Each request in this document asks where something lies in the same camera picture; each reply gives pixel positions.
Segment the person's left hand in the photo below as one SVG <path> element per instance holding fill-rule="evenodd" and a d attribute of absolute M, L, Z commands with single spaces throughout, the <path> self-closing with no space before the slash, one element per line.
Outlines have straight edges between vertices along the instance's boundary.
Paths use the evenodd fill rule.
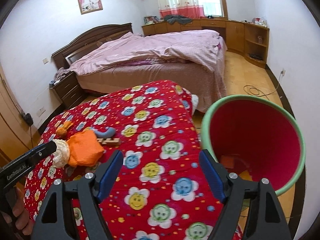
<path fill-rule="evenodd" d="M 12 216 L 7 213 L 1 211 L 5 221 L 7 224 L 12 223 L 12 218 L 16 218 L 15 227 L 16 229 L 23 233 L 25 236 L 30 236 L 33 231 L 34 223 L 30 220 L 29 212 L 24 207 L 24 193 L 18 187 L 14 187 L 16 194 L 16 202 L 14 207 L 12 208 Z"/>

